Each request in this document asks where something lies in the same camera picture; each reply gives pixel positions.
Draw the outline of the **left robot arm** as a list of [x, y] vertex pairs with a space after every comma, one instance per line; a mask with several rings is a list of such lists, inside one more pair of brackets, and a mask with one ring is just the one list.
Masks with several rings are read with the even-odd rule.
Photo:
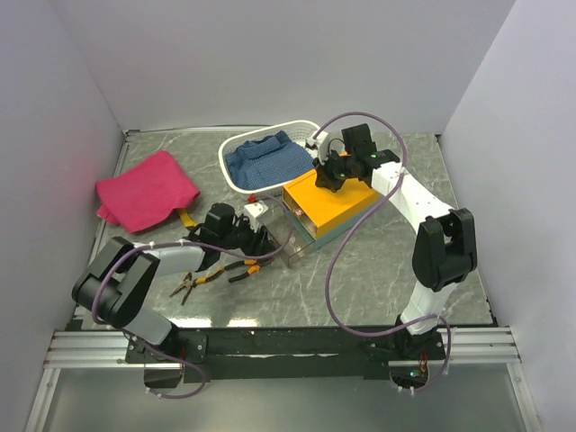
[[176, 290], [189, 294], [205, 282], [197, 274], [215, 266], [223, 254], [246, 265], [243, 276], [248, 277], [278, 252], [267, 228], [257, 225], [254, 217], [218, 202], [203, 222], [177, 241], [137, 244], [122, 237], [110, 239], [76, 281], [71, 297], [92, 313], [94, 321], [141, 339], [155, 359], [166, 362], [184, 357], [186, 348], [179, 327], [144, 304], [156, 277], [184, 274]]

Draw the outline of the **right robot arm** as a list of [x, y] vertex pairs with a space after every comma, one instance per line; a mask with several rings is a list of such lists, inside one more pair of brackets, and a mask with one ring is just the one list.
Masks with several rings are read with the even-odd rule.
[[475, 223], [472, 213], [441, 201], [406, 168], [407, 157], [379, 150], [367, 124], [342, 130], [345, 153], [330, 145], [328, 134], [318, 130], [306, 145], [315, 149], [315, 185], [332, 193], [348, 180], [365, 183], [391, 203], [416, 233], [412, 270], [416, 283], [409, 303], [394, 328], [395, 351], [411, 359], [422, 352], [436, 330], [450, 295], [477, 267]]

